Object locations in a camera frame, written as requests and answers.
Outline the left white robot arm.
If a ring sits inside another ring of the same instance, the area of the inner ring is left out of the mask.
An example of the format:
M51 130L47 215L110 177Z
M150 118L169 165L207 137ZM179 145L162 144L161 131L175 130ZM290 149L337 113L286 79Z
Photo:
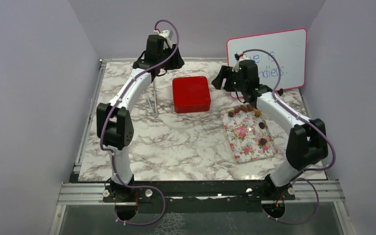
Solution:
M134 187L130 183L134 175L130 168L128 145L134 136L131 111L139 97L160 71L180 69L182 60L178 45L171 42L171 31L155 30L147 39L146 49L133 63L131 73L120 89L108 103L99 103L96 108L97 136L100 146L111 158L112 177L109 191L122 201L134 196Z

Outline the metal serving tongs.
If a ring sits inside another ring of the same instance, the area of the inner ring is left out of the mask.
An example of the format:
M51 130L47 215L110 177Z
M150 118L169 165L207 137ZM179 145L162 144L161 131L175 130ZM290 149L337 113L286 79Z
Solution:
M152 84L145 89L144 91L146 100L148 102L148 105L151 109L151 112L154 116L158 116L158 104L157 104L157 95L156 95L156 84L155 81L152 82Z

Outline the red box lid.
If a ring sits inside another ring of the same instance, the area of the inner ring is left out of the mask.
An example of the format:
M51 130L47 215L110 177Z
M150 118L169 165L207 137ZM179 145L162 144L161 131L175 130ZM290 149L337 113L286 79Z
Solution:
M172 94L176 113L206 112L210 109L211 95L205 76L174 78Z

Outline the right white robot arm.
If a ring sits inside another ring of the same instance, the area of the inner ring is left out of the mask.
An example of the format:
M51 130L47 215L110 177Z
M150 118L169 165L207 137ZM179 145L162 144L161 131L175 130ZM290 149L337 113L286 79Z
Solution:
M217 90L240 92L247 104L269 115L288 134L286 159L264 178L262 192L267 198L277 198L308 166L328 155L324 122L295 112L270 87L261 84L253 60L241 60L234 67L222 66L211 84Z

